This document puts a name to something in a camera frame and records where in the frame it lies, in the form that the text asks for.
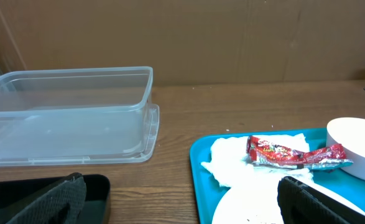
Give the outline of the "red snack wrapper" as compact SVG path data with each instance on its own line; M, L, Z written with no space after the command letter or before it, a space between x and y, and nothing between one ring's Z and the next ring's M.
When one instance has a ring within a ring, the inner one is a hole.
M283 169L333 170L353 164L341 144L302 152L251 136L247 140L247 153L253 164Z

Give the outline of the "white napkin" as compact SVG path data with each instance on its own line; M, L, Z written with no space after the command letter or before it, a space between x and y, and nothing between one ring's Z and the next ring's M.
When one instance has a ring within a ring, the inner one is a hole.
M285 176L313 182L308 169L282 169L268 165L254 165L247 153L249 136L218 138L210 147L211 161L203 166L221 187L237 187L246 184L276 184Z

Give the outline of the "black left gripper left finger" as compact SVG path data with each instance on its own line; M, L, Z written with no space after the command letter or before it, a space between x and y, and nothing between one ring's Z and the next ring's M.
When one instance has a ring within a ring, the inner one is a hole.
M76 223L85 198L83 176L72 173L8 206L6 224Z

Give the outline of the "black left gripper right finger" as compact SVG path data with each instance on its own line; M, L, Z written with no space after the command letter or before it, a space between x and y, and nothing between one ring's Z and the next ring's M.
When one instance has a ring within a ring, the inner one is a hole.
M365 215L293 177L282 178L277 191L285 224L365 224Z

